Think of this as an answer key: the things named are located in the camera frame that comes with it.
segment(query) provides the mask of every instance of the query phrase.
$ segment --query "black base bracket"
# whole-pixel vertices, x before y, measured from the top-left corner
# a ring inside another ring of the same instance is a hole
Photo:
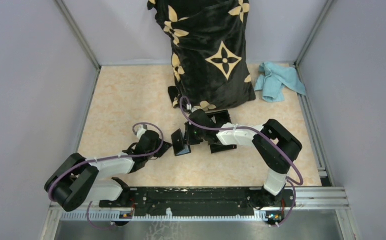
[[[135,202],[138,217],[165,216],[168,208],[174,217],[253,216],[254,208],[282,207],[281,202],[258,201],[262,191],[258,187],[137,187],[130,189],[129,198]],[[292,196],[291,190],[280,193],[286,207],[292,205]]]

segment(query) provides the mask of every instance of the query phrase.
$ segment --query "white wall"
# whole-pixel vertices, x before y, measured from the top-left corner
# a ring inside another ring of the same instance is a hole
[[[101,65],[169,64],[169,38],[147,0],[64,0]],[[250,0],[248,62],[293,62],[326,0]]]
[[[386,1],[338,1],[301,70],[362,239],[386,240]]]
[[[51,0],[0,0],[0,240],[38,239],[95,70]]]

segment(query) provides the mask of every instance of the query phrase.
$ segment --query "black fabric bag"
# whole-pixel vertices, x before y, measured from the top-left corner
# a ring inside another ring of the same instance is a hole
[[[171,38],[173,107],[181,96],[205,111],[256,99],[246,65],[248,0],[149,0],[147,7]]]

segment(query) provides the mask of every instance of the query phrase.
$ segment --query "blue towel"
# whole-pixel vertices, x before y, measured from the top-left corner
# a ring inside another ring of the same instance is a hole
[[[296,69],[284,67],[272,62],[264,62],[259,66],[259,71],[264,72],[256,80],[255,91],[262,90],[262,99],[269,103],[282,102],[284,96],[281,90],[284,86],[306,95],[305,86],[299,81]]]

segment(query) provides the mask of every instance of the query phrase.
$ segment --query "black mounting plate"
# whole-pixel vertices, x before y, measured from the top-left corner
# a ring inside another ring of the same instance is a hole
[[[130,199],[135,202],[138,217],[165,216],[168,208],[174,217],[253,216],[248,197],[260,191],[259,187],[131,187]],[[286,207],[290,207],[293,192],[284,190],[282,196]]]
[[[174,155],[176,157],[191,153],[190,145],[184,141],[184,136],[182,135],[181,129],[178,129],[173,134],[171,134],[171,140],[172,147],[174,149]]]

